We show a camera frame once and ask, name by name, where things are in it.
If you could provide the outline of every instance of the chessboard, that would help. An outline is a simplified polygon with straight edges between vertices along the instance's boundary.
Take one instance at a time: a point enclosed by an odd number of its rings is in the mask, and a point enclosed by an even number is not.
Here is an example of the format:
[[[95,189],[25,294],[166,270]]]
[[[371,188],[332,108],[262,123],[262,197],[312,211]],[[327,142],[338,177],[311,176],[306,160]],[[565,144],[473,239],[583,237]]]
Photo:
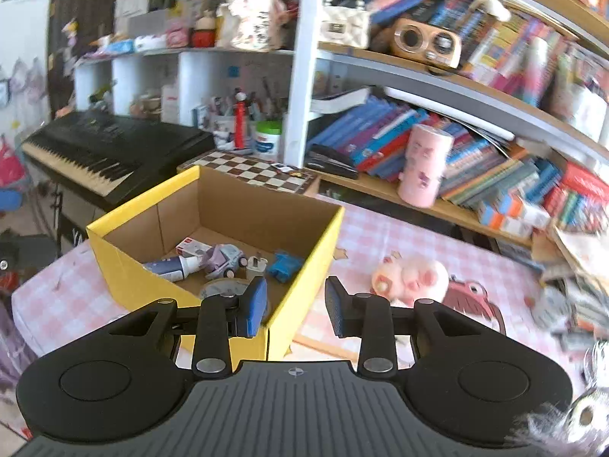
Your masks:
[[[318,177],[307,171],[226,151],[210,151],[189,160],[178,166],[178,173],[195,165],[213,168],[250,185],[281,192],[315,195],[319,189]]]

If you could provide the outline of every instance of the doll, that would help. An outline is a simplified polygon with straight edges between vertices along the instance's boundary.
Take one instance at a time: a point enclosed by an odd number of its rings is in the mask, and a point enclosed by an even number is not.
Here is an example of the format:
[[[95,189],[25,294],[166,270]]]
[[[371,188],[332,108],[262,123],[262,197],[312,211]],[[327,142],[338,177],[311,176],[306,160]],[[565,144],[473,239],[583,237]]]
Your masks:
[[[442,302],[448,289],[448,272],[442,263],[417,256],[386,256],[372,274],[371,292],[392,304],[412,307],[417,299]]]

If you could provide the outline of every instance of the toy car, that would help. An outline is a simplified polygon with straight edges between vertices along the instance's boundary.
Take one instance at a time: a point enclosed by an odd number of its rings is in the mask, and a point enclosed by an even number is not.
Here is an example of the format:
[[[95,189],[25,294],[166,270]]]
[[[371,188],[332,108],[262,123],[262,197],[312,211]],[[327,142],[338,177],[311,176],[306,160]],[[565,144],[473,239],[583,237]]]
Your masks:
[[[292,256],[284,251],[277,251],[275,258],[275,262],[267,268],[267,273],[281,283],[288,282],[305,263],[300,257]]]
[[[205,278],[234,278],[239,267],[247,266],[247,258],[241,249],[232,244],[218,244],[203,256]]]

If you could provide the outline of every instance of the green lid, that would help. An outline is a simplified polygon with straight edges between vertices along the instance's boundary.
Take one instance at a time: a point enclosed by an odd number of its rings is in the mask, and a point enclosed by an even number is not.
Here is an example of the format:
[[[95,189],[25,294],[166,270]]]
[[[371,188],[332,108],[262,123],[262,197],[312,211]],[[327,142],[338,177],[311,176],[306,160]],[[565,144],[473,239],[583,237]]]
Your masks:
[[[281,122],[278,120],[264,120],[256,124],[256,131],[261,134],[281,136]]]

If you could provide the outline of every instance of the yellow cardboard box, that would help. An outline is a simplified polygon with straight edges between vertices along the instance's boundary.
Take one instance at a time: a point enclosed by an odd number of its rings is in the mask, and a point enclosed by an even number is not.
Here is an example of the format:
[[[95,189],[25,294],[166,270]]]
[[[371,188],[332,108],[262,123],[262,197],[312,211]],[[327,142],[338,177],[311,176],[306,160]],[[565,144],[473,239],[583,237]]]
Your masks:
[[[93,222],[87,232],[110,293],[130,311],[164,297],[181,308],[201,303],[204,273],[170,283],[141,265],[175,256],[175,246],[186,237],[234,244],[269,263],[276,250],[305,258],[287,284],[267,279],[270,313],[257,337],[230,339],[237,366],[242,359],[278,361],[285,355],[324,282],[343,214],[341,206],[194,166]],[[193,337],[182,338],[189,350],[193,344]]]

